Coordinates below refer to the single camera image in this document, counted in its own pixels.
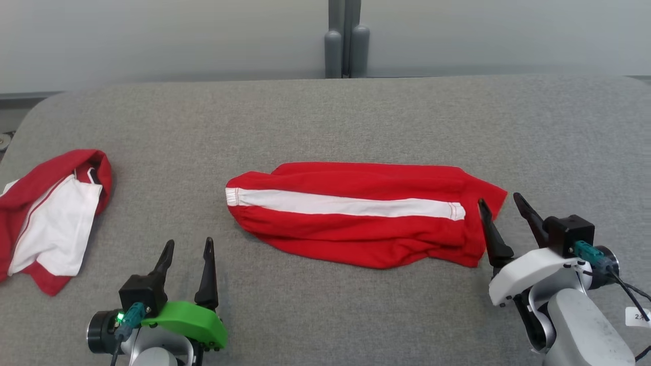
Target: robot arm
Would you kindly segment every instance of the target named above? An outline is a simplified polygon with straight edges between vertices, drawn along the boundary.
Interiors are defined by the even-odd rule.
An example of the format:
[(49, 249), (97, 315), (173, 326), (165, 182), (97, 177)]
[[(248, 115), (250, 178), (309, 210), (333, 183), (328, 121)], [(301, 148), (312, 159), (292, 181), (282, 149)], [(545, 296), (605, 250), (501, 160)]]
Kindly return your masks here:
[(479, 201), (493, 266), (488, 291), (493, 304), (516, 304), (533, 349), (546, 355), (545, 366), (634, 365), (631, 350), (587, 296), (588, 289), (614, 283), (619, 275), (612, 252), (592, 247), (594, 225), (575, 215), (543, 221), (519, 193), (514, 200), (539, 247), (519, 258)]
[[(173, 254), (170, 240), (153, 271), (132, 275), (125, 282), (119, 291), (125, 310), (93, 316), (86, 335), (93, 353), (114, 354), (112, 362), (117, 354), (127, 355), (130, 366), (201, 366), (205, 351), (226, 347), (227, 332), (215, 313), (219, 302), (212, 238), (206, 239), (195, 303), (167, 301), (163, 287)], [(132, 309), (142, 309), (133, 325), (128, 323)]]

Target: folded red clothing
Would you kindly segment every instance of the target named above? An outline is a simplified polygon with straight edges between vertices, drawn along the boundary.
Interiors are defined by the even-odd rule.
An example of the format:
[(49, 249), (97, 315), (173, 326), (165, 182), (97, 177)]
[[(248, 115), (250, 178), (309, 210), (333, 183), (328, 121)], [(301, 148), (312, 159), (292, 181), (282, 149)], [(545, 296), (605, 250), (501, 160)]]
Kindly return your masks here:
[(237, 176), (226, 196), (240, 226), (277, 249), (385, 269), (425, 257), (476, 267), (477, 201), (497, 217), (506, 191), (458, 167), (301, 162)]

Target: black motor housing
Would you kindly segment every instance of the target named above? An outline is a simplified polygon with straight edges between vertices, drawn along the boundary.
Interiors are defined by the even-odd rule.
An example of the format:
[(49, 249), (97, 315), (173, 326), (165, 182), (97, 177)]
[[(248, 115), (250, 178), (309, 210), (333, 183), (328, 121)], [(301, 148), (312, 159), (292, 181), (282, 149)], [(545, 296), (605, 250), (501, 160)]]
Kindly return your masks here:
[(92, 316), (86, 331), (88, 348), (95, 354), (112, 354), (117, 345), (115, 323), (122, 309), (98, 311)]

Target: connector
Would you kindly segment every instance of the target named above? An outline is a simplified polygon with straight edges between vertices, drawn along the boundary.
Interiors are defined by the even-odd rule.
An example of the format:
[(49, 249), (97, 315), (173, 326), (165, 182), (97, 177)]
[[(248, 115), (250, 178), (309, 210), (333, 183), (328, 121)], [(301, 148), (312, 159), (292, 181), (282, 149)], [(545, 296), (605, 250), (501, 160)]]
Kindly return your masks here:
[(607, 273), (608, 266), (614, 265), (613, 261), (606, 257), (602, 251), (583, 240), (574, 242), (574, 255), (590, 263), (600, 273)]
[(120, 326), (115, 330), (115, 339), (121, 338), (121, 341), (129, 339), (133, 330), (140, 325), (146, 314), (146, 307), (143, 303), (137, 302), (131, 305), (120, 321)]

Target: label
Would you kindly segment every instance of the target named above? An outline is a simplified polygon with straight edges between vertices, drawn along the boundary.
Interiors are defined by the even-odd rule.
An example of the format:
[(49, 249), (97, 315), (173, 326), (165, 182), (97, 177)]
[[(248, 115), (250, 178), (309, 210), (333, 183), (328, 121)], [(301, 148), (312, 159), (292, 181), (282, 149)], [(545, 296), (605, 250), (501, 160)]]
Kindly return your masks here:
[[(644, 309), (644, 312), (651, 318), (651, 312), (649, 310)], [(640, 314), (640, 310), (634, 306), (626, 308), (626, 325), (629, 327), (651, 328), (651, 323), (647, 322), (644, 316)]]

